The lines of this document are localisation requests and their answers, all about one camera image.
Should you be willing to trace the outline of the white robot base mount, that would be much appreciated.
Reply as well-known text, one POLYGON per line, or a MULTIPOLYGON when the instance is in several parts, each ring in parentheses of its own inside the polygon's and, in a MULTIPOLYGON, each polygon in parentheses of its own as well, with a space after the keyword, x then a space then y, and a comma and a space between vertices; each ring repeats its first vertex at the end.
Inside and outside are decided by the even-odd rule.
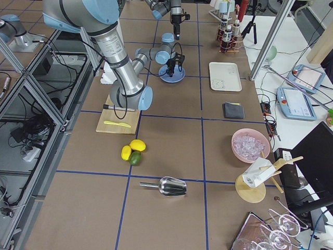
POLYGON ((112 69, 110 68, 109 64, 105 62, 103 66, 103 74, 101 76, 101 84, 113 84, 114 81, 117 80, 117 77, 113 73, 112 69))

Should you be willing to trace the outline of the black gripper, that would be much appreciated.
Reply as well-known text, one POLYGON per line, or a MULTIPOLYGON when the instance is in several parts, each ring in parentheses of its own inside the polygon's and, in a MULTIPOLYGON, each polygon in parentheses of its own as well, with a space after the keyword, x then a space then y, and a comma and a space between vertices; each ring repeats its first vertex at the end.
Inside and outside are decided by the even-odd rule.
POLYGON ((173 55, 173 57, 171 57, 167 61, 166 65, 167 65, 167 68, 168 68, 168 70, 167 70, 168 76, 170 76, 170 77, 173 76, 173 74, 174 74, 174 67, 175 67, 176 64, 179 63, 179 60, 180 60, 180 54, 179 53, 175 53, 173 55))
POLYGON ((181 35, 180 23, 182 22, 182 14, 171 14, 170 18, 171 24, 173 25, 175 39, 179 40, 181 35))

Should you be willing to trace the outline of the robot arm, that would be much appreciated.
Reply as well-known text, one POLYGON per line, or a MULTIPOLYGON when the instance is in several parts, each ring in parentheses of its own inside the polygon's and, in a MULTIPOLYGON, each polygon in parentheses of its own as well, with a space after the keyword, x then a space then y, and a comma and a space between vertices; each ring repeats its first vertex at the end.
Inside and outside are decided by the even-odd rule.
POLYGON ((152 103, 153 91, 138 77, 146 63, 151 60, 167 65, 173 74, 177 54, 175 41, 180 38, 182 18, 181 1, 147 1, 153 16, 159 20, 171 14, 173 33, 162 36, 162 45, 141 48, 130 60, 117 32, 119 5, 117 1, 44 1, 44 22, 58 30, 79 33, 85 29, 93 37, 106 62, 116 76, 111 86, 110 99, 117 107, 147 110, 152 103))
POLYGON ((170 23, 173 25, 173 33, 176 40, 180 39, 181 28, 183 18, 183 9, 181 7, 181 1, 177 0, 163 0, 153 1, 145 0, 145 3, 149 6, 153 17, 156 20, 160 20, 167 13, 170 13, 170 23))

